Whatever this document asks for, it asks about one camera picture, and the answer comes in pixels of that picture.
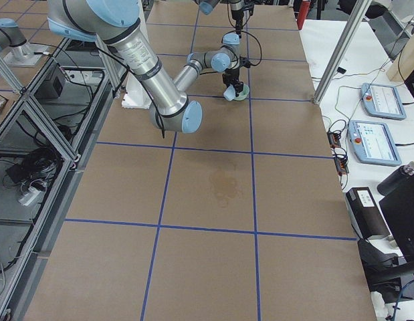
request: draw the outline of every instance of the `chair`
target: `chair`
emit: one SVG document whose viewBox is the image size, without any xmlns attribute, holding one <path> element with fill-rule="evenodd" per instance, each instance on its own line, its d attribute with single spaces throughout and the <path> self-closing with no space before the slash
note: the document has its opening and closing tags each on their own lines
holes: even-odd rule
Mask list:
<svg viewBox="0 0 414 321">
<path fill-rule="evenodd" d="M 337 9 L 350 15 L 352 12 L 352 9 L 355 6 L 355 3 L 356 3 L 356 0 L 339 0 L 338 2 L 339 8 Z M 387 11 L 388 9 L 384 7 L 383 5 L 371 5 L 367 9 L 366 17 L 368 17 L 369 19 L 374 19 L 374 18 L 382 16 Z"/>
</svg>

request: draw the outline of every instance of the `white table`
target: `white table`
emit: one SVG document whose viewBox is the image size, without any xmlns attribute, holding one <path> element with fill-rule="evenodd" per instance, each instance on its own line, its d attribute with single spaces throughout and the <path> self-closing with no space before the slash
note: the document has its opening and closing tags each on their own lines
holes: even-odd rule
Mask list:
<svg viewBox="0 0 414 321">
<path fill-rule="evenodd" d="M 344 21 L 305 21 L 300 36 L 315 88 L 318 86 L 319 78 L 324 73 L 344 26 Z M 344 59 L 340 63 L 340 67 L 346 69 L 345 75 L 367 74 L 380 68 L 387 61 L 388 56 L 374 32 L 368 23 L 363 22 L 350 44 Z M 365 111 L 363 103 L 360 102 L 361 90 L 341 87 L 350 86 L 360 88 L 363 83 L 371 83 L 375 78 L 374 83 L 376 84 L 400 85 L 401 83 L 390 82 L 388 80 L 385 72 L 390 66 L 391 62 L 385 64 L 382 71 L 377 70 L 365 76 L 347 76 L 342 79 L 333 80 L 320 104 L 322 114 L 329 117 L 332 122 L 338 119 L 345 119 L 347 121 L 342 114 L 334 109 L 336 99 L 338 98 L 337 108 L 348 117 L 352 115 L 358 104 L 354 116 L 351 119 L 387 123 L 391 131 L 391 136 L 397 144 L 414 142 L 414 104 L 405 106 L 407 113 L 405 120 L 371 117 Z M 340 77 L 342 77 L 341 74 L 335 75 L 335 78 Z M 402 102 L 413 102 L 413 98 L 404 84 L 397 88 Z M 327 129 L 327 119 L 324 119 L 324 125 Z M 343 122 L 340 122 L 333 127 L 333 130 L 342 129 L 342 127 Z M 352 187 L 369 187 L 375 201 L 379 202 L 383 196 L 377 192 L 376 186 L 391 174 L 396 167 L 360 163 L 349 146 L 348 140 L 345 140 L 344 137 L 345 135 L 342 136 L 341 144 L 348 151 L 348 169 L 350 172 L 344 192 Z M 398 147 L 398 152 L 403 164 L 414 161 L 414 145 Z M 384 252 L 401 254 L 398 250 L 396 251 L 391 248 L 386 241 L 377 241 L 375 245 Z M 396 320 L 414 319 L 414 301 L 402 302 L 399 304 L 399 307 L 401 310 L 397 312 Z M 392 304 L 388 304 L 387 308 L 392 314 Z"/>
</svg>

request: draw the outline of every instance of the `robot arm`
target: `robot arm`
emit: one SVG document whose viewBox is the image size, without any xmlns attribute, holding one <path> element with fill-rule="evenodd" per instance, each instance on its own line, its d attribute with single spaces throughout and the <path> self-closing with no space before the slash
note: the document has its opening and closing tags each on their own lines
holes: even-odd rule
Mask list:
<svg viewBox="0 0 414 321">
<path fill-rule="evenodd" d="M 216 72 L 224 72 L 223 83 L 227 89 L 223 95 L 227 100 L 242 100 L 246 97 L 248 87 L 239 81 L 239 69 L 245 67 L 241 64 L 243 60 L 239 54 L 239 37 L 235 33 L 228 33 L 223 37 L 222 43 L 219 50 L 189 55 L 185 67 L 175 78 L 179 90 L 186 90 L 205 68 L 212 68 Z"/>
<path fill-rule="evenodd" d="M 219 2 L 220 0 L 199 0 L 199 10 L 209 15 Z M 232 19 L 235 20 L 235 31 L 241 37 L 244 11 L 249 11 L 249 15 L 253 15 L 254 2 L 247 1 L 246 4 L 245 0 L 227 0 L 227 5 L 230 5 Z"/>
<path fill-rule="evenodd" d="M 0 52 L 10 47 L 17 60 L 30 58 L 34 52 L 14 20 L 0 19 Z"/>
<path fill-rule="evenodd" d="M 49 0 L 49 28 L 64 37 L 95 41 L 116 48 L 150 92 L 153 123 L 163 130 L 194 132 L 202 119 L 201 105 L 177 89 L 140 31 L 138 0 Z"/>
</svg>

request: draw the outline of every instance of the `black monitor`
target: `black monitor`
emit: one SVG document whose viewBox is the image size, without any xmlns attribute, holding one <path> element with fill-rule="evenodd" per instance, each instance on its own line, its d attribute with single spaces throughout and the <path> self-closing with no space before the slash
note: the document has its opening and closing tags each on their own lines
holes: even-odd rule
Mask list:
<svg viewBox="0 0 414 321">
<path fill-rule="evenodd" d="M 384 197 L 379 205 L 405 259 L 414 261 L 414 175 Z"/>
<path fill-rule="evenodd" d="M 358 242 L 369 289 L 378 291 L 386 303 L 395 302 L 400 289 L 414 276 L 414 175 L 384 197 L 379 205 L 404 257 L 384 254 L 366 240 Z M 414 299 L 414 284 L 403 300 Z"/>
</svg>

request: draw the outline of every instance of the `black water bottle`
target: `black water bottle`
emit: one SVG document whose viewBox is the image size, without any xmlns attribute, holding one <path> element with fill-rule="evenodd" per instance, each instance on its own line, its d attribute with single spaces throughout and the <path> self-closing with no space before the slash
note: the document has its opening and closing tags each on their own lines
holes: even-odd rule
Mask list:
<svg viewBox="0 0 414 321">
<path fill-rule="evenodd" d="M 414 174 L 414 162 L 400 166 L 391 173 L 386 179 L 379 183 L 377 190 L 383 196 L 387 196 L 394 191 L 403 181 Z"/>
</svg>

